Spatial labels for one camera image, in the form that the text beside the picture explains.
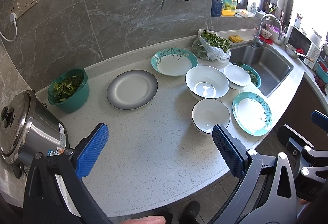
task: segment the rice cooker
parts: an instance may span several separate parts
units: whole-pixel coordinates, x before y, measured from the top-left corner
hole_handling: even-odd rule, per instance
[[[63,123],[37,99],[34,91],[15,96],[1,112],[0,149],[8,164],[29,167],[36,153],[61,154],[68,148]]]

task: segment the pot lid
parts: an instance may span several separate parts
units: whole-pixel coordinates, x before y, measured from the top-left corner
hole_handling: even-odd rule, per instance
[[[4,107],[0,119],[0,148],[4,156],[11,155],[23,133],[28,133],[30,122],[27,119],[30,109],[30,96],[22,92],[15,96],[10,105]]]

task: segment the yellow sponge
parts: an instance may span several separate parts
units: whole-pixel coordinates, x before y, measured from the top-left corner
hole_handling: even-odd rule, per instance
[[[238,42],[242,42],[244,41],[239,35],[236,36],[230,36],[229,40],[234,42],[234,43],[238,43]]]

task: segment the white power cord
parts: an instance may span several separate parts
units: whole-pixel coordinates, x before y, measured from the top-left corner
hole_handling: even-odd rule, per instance
[[[9,16],[10,22],[12,22],[15,25],[15,37],[12,40],[8,40],[5,36],[2,35],[2,33],[0,32],[0,35],[2,36],[2,38],[4,38],[7,42],[13,42],[16,37],[17,37],[17,26],[16,26],[16,18],[17,15],[15,13],[11,13]]]

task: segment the sink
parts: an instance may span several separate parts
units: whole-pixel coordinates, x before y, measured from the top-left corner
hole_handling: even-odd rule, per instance
[[[234,64],[238,61],[252,67],[260,75],[262,84],[259,90],[266,97],[274,92],[293,69],[293,65],[280,53],[266,45],[260,48],[250,45],[233,47],[230,62]]]

